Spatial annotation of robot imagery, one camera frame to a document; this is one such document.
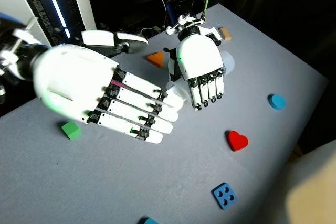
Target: green cube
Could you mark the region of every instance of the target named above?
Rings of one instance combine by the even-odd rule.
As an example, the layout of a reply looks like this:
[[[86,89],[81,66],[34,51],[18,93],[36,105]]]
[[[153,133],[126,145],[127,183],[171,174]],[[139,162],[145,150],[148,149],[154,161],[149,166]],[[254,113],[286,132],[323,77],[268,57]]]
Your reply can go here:
[[[74,122],[68,122],[62,126],[62,130],[70,140],[74,140],[82,134],[80,128]]]

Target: orange block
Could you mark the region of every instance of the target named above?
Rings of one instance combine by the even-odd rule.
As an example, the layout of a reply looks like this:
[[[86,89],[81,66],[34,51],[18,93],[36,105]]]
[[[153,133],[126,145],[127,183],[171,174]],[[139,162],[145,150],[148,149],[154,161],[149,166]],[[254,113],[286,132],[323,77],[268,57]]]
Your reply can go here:
[[[153,55],[147,56],[147,61],[156,65],[159,68],[163,67],[163,52],[157,52]]]
[[[220,28],[220,31],[222,32],[222,35],[224,37],[224,41],[226,40],[231,40],[232,39],[232,36],[231,34],[229,33],[229,30],[225,27],[221,27]]]

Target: beige object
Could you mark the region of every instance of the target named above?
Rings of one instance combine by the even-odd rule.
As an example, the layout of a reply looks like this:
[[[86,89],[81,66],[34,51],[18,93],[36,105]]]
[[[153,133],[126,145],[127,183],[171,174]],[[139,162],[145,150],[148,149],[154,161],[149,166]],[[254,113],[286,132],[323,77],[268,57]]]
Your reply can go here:
[[[223,35],[224,41],[232,39],[232,36],[231,36],[231,34],[230,34],[230,32],[229,32],[229,30],[227,28],[221,27],[219,30],[220,30],[220,32]]]
[[[336,153],[289,192],[286,209],[291,224],[336,223]]]

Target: tabletop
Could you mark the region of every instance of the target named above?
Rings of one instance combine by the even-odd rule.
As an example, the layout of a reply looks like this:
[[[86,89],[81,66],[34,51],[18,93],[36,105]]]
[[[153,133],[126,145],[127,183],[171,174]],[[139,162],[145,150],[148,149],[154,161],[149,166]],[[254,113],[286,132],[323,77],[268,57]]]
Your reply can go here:
[[[235,59],[225,95],[202,111],[184,106],[161,144],[95,124],[81,137],[61,131],[67,120],[34,99],[0,118],[0,223],[249,223],[285,164],[328,80],[221,5],[206,27],[226,27],[220,51]],[[114,58],[123,69],[165,87],[165,70],[145,56],[174,48],[161,33],[145,52]],[[287,101],[282,111],[269,94]],[[233,152],[225,132],[249,145]],[[238,201],[221,210],[211,190],[229,183]]]

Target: red heart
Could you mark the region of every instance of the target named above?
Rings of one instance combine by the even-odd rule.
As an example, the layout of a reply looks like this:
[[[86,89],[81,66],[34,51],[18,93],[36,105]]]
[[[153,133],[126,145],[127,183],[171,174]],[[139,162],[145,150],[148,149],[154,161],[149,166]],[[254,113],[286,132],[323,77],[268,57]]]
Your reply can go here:
[[[246,136],[240,135],[236,131],[230,131],[228,134],[228,142],[231,149],[235,152],[245,148],[248,145]]]

